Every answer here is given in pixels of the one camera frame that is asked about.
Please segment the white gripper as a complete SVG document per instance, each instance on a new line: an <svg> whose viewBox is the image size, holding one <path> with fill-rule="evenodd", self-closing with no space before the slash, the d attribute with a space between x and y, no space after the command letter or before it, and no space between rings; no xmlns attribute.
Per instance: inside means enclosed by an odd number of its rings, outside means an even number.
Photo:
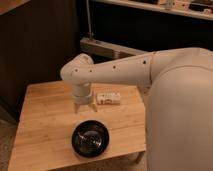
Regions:
<svg viewBox="0 0 213 171"><path fill-rule="evenodd" d="M93 101L93 93L90 88L75 87L73 89L74 112L77 114L81 105L87 105L97 112L97 106Z"/></svg>

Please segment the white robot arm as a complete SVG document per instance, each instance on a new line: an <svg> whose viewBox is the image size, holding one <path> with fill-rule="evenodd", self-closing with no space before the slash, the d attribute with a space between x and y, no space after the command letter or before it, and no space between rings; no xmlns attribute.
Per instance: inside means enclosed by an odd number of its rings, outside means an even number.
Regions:
<svg viewBox="0 0 213 171"><path fill-rule="evenodd" d="M60 75L79 105L92 101L93 83L138 87L147 171L213 171L213 51L161 50L99 64L80 54Z"/></svg>

